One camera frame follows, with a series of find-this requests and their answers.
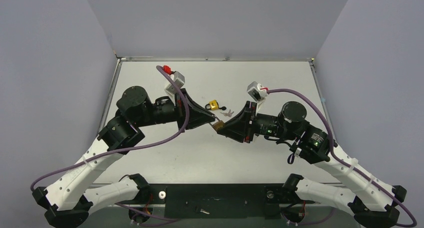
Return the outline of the silver key bunch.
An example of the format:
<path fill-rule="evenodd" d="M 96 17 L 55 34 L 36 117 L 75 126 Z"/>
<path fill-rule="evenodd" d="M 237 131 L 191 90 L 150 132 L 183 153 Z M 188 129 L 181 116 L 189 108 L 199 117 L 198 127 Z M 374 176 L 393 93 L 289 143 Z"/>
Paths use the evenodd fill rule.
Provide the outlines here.
<path fill-rule="evenodd" d="M 232 117 L 232 116 L 233 116 L 233 114 L 234 114 L 234 111 L 232 111 L 232 110 L 228 110 L 227 112 L 221 112 L 221 114 L 222 114 L 224 117 Z"/>

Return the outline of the yellow padlock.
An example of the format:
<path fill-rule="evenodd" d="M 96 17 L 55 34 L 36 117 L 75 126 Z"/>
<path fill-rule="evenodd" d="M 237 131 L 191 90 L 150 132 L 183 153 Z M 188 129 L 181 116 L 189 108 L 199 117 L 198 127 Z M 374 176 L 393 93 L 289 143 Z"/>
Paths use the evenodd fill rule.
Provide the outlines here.
<path fill-rule="evenodd" d="M 205 109 L 210 111 L 216 111 L 216 110 L 223 110 L 225 111 L 227 109 L 226 106 L 220 106 L 217 102 L 217 100 L 211 100 L 204 106 Z"/>

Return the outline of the small brass padlock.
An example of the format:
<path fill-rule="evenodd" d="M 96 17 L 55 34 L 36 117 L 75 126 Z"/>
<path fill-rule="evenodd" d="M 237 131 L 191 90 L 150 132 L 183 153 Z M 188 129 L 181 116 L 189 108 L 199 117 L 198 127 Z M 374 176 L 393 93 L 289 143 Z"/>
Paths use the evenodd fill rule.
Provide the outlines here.
<path fill-rule="evenodd" d="M 221 130 L 224 127 L 224 125 L 225 125 L 225 123 L 220 120 L 220 121 L 212 124 L 211 126 L 216 132 L 218 132 L 219 130 Z"/>

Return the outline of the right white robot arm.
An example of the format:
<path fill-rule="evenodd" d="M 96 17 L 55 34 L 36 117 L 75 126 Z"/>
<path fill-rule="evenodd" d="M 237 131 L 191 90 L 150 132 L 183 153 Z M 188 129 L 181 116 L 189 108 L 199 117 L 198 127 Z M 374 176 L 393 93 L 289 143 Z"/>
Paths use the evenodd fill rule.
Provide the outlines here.
<path fill-rule="evenodd" d="M 301 103 L 286 102 L 277 116 L 260 114 L 256 109 L 257 104 L 248 101 L 238 115 L 213 128 L 217 134 L 241 143 L 251 142 L 255 135 L 274 138 L 278 144 L 291 141 L 289 149 L 295 157 L 343 184 L 340 188 L 290 174 L 282 186 L 286 200 L 310 200 L 337 208 L 364 227 L 396 225 L 400 215 L 397 203 L 406 196 L 402 186 L 386 184 L 365 171 L 327 133 L 306 120 L 307 110 Z"/>

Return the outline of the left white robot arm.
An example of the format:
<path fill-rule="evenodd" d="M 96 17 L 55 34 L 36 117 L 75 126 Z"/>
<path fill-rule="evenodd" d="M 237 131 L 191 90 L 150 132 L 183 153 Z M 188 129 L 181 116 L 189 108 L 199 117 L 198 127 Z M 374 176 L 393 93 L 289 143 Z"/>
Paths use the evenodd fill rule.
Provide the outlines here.
<path fill-rule="evenodd" d="M 211 123 L 214 115 L 194 102 L 185 89 L 174 98 L 152 102 L 143 87 L 127 88 L 117 102 L 113 119 L 99 132 L 91 147 L 61 178 L 32 195 L 45 209 L 53 227 L 78 227 L 90 214 L 118 202 L 149 199 L 149 183 L 140 174 L 131 174 L 116 183 L 92 188 L 92 183 L 114 162 L 121 159 L 143 138 L 142 127 L 176 122 L 181 131 Z"/>

